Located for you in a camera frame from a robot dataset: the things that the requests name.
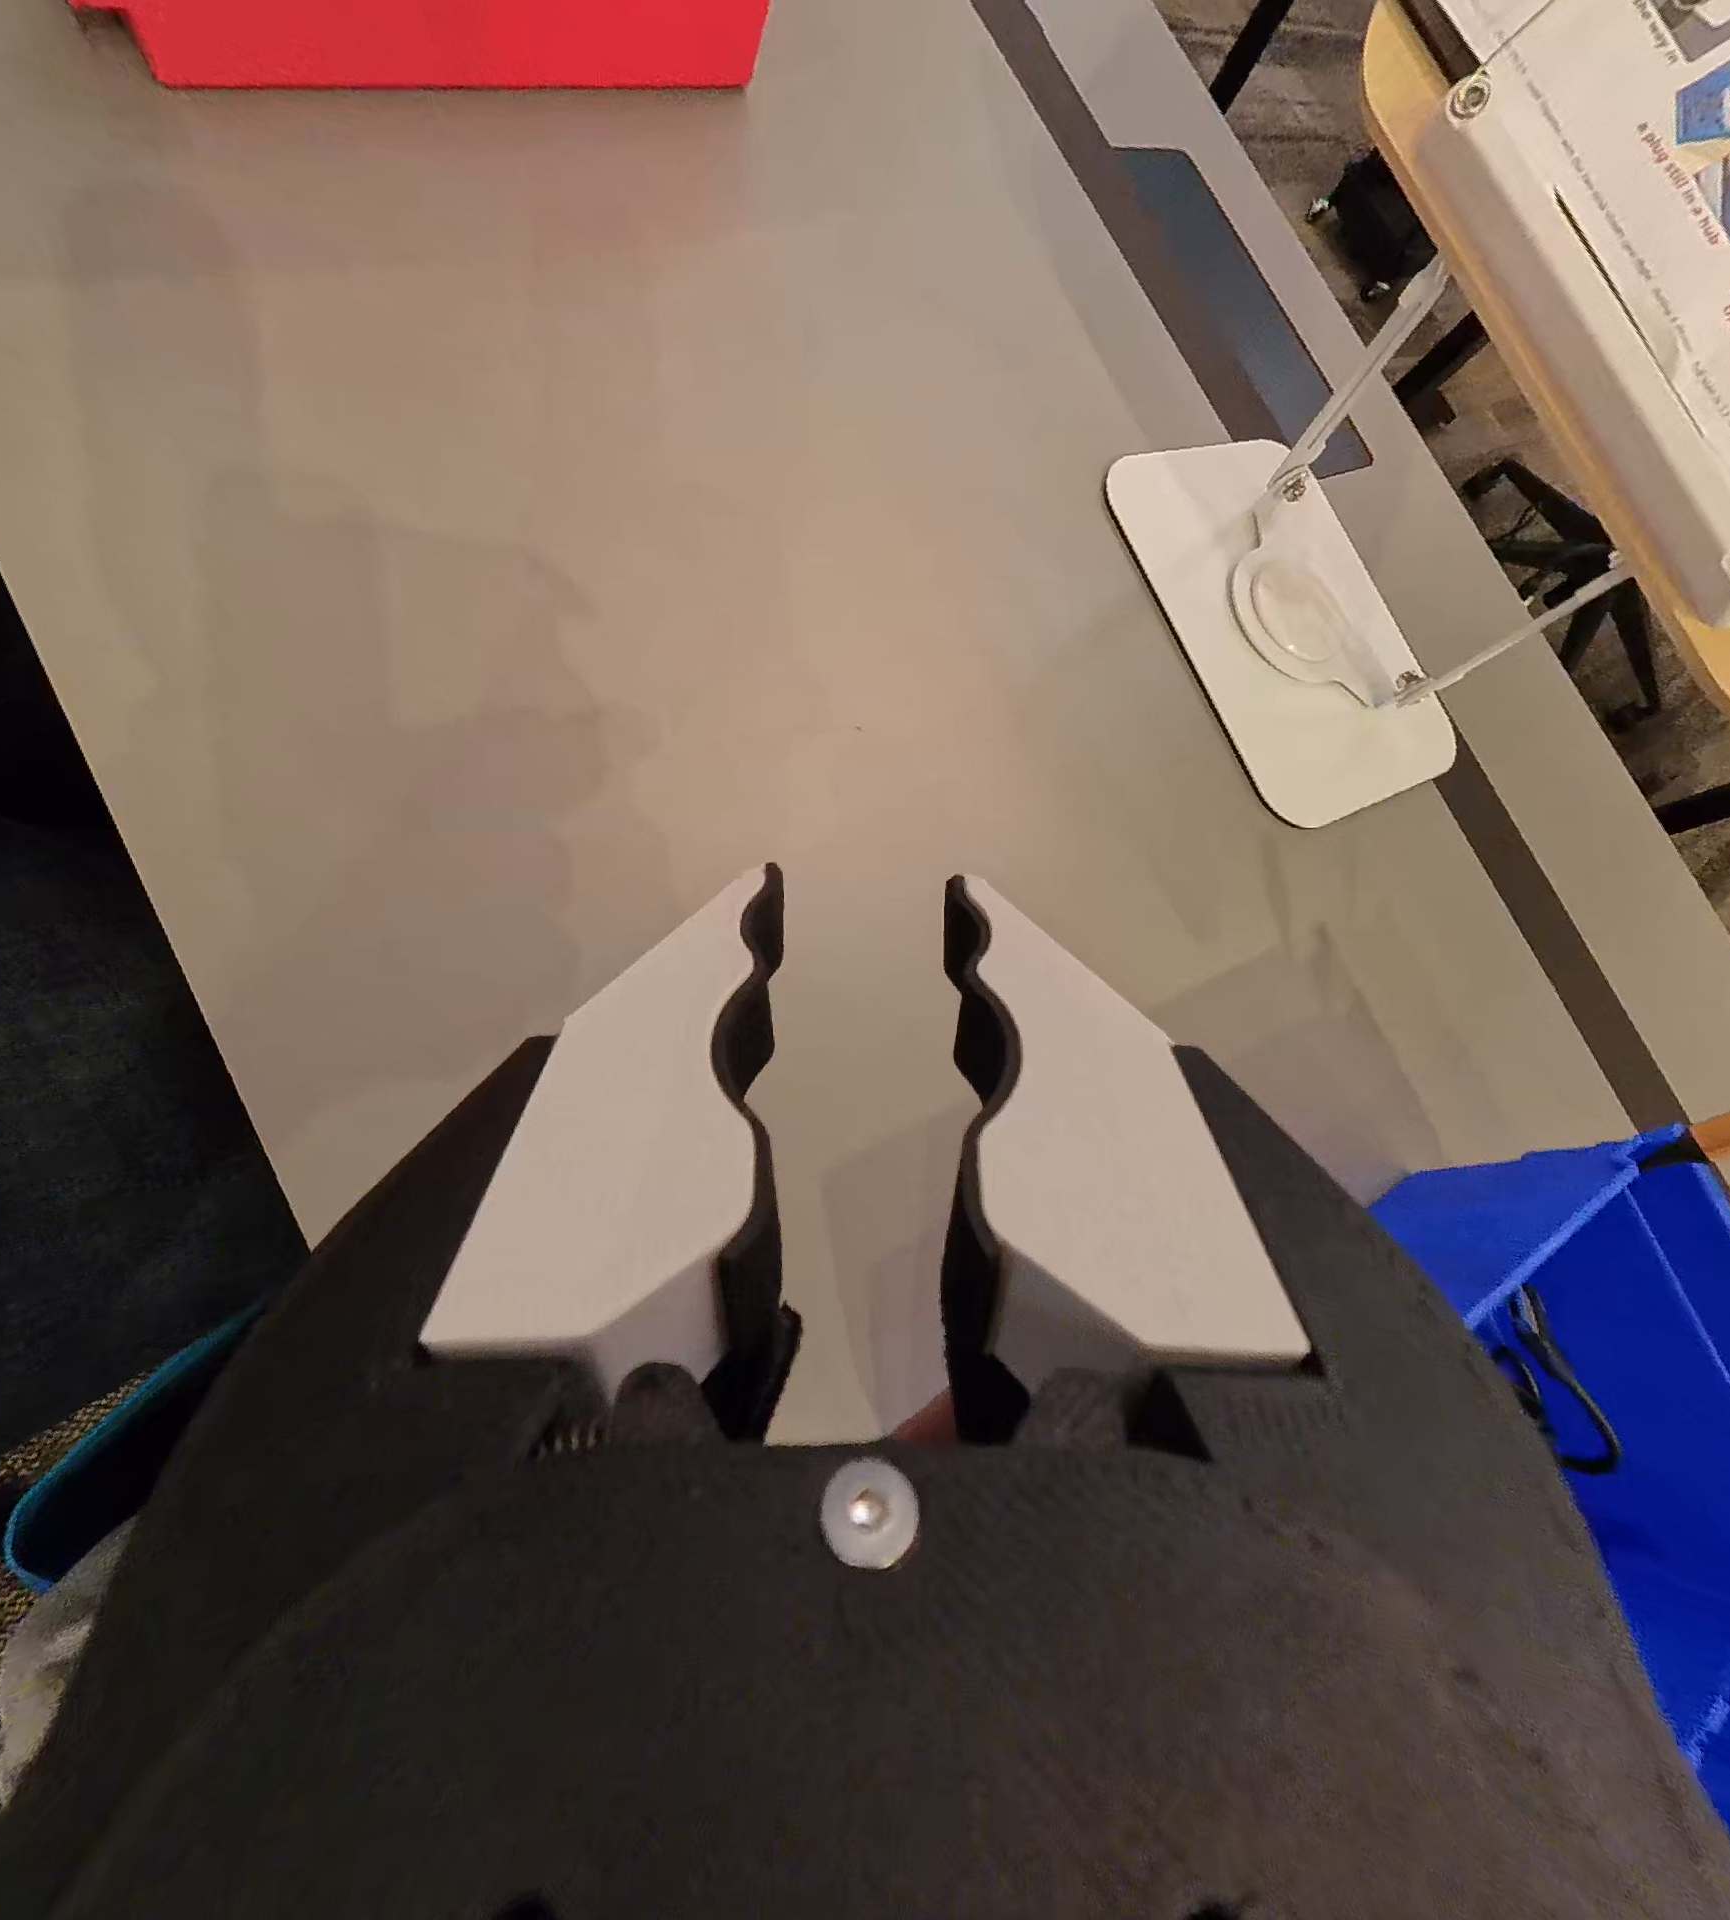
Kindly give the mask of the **red plastic bin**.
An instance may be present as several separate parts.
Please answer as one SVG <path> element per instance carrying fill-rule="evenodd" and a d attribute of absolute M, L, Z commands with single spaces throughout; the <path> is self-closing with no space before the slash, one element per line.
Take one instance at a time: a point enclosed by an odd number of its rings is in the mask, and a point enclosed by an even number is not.
<path fill-rule="evenodd" d="M 73 1 L 184 90 L 739 90 L 767 1 Z"/>

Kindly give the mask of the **large blue plastic bin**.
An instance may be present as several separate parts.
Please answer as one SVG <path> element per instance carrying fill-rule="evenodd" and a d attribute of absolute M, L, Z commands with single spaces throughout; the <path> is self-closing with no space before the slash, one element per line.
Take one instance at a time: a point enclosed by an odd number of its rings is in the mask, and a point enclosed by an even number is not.
<path fill-rule="evenodd" d="M 1371 1216 L 1551 1449 L 1730 1833 L 1730 1189 L 1682 1125 L 1402 1177 Z"/>

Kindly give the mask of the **black office chair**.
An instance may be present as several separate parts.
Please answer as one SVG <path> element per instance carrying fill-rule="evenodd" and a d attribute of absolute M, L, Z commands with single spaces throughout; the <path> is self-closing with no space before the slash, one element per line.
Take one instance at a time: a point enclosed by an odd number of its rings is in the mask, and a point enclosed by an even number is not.
<path fill-rule="evenodd" d="M 1623 695 L 1594 708 L 1604 731 L 1620 738 L 1655 720 L 1664 698 L 1650 606 L 1636 582 L 1609 584 L 1620 554 L 1598 515 L 1515 456 L 1475 468 L 1456 492 L 1475 521 L 1497 497 L 1515 503 L 1484 542 L 1528 611 L 1562 613 L 1546 641 L 1572 684 L 1604 633 L 1615 641 Z"/>

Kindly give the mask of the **white document stand with instructions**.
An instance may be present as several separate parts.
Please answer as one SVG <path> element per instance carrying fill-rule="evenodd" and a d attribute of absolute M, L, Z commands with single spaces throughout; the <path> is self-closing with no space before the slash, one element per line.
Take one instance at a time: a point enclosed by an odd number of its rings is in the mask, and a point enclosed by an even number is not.
<path fill-rule="evenodd" d="M 1730 1 L 1373 4 L 1368 132 L 1730 709 Z"/>

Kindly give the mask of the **grey fabric bag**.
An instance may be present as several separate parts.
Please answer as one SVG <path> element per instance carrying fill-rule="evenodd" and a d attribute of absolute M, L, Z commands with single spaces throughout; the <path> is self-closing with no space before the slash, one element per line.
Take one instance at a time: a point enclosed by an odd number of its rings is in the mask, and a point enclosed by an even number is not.
<path fill-rule="evenodd" d="M 137 1516 L 259 1313 L 158 1363 L 13 1499 L 1 1561 L 29 1601 L 0 1658 L 0 1813 L 54 1729 Z"/>

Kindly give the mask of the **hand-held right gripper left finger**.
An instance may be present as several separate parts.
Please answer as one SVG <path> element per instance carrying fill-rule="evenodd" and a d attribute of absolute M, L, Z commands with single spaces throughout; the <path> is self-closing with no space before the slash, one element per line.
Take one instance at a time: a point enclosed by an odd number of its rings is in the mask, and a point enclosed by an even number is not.
<path fill-rule="evenodd" d="M 607 1397 L 676 1367 L 725 1437 L 766 1437 L 801 1339 L 747 1098 L 782 948 L 766 861 L 563 1020 L 426 1311 L 428 1356 L 571 1363 Z"/>

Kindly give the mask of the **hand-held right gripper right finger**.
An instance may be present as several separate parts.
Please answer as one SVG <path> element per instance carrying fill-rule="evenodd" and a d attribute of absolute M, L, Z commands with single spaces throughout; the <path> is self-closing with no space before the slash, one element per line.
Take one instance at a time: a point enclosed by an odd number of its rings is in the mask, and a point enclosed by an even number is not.
<path fill-rule="evenodd" d="M 953 1434 L 1062 1374 L 1308 1371 L 1301 1320 L 1168 1033 L 982 876 L 944 894 L 958 1150 L 939 1309 Z"/>

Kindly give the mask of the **white stand with acrylic arms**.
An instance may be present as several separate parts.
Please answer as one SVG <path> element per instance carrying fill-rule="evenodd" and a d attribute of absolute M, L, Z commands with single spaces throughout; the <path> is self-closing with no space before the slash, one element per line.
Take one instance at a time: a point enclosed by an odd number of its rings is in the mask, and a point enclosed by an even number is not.
<path fill-rule="evenodd" d="M 1441 777 L 1456 755 L 1443 693 L 1631 584 L 1613 554 L 1595 582 L 1451 668 L 1419 663 L 1316 464 L 1447 280 L 1435 257 L 1409 281 L 1294 443 L 1134 451 L 1104 475 L 1116 529 L 1242 772 L 1290 828 L 1321 830 Z"/>

